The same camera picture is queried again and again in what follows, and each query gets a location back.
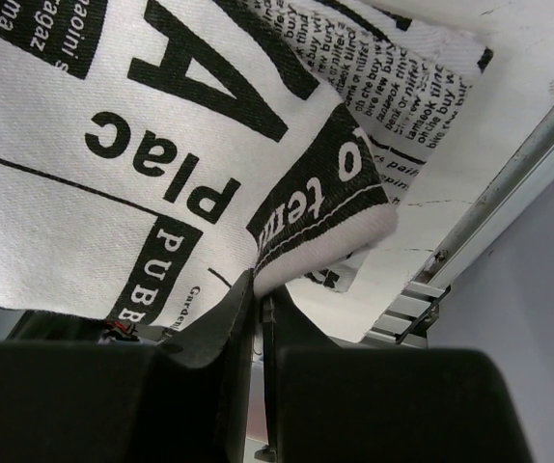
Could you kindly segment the newspaper print trousers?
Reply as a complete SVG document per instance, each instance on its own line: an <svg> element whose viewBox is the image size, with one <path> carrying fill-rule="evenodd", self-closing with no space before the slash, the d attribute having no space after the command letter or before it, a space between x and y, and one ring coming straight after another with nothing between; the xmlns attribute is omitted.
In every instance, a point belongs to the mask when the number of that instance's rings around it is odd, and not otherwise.
<svg viewBox="0 0 554 463"><path fill-rule="evenodd" d="M347 290L492 56L359 1L0 1L0 307Z"/></svg>

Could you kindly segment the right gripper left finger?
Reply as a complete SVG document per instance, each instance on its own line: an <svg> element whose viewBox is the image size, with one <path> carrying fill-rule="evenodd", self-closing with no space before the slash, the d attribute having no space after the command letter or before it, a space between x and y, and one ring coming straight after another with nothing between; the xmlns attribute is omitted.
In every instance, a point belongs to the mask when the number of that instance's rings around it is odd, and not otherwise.
<svg viewBox="0 0 554 463"><path fill-rule="evenodd" d="M241 461L252 286L157 345L0 342L0 462Z"/></svg>

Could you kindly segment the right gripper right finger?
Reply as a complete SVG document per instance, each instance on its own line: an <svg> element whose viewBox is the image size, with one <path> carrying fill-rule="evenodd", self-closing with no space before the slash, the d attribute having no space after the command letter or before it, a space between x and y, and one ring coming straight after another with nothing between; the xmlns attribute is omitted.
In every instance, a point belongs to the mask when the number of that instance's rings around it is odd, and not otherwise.
<svg viewBox="0 0 554 463"><path fill-rule="evenodd" d="M280 462L528 462L505 380L468 349L345 347L285 288L262 300L268 444Z"/></svg>

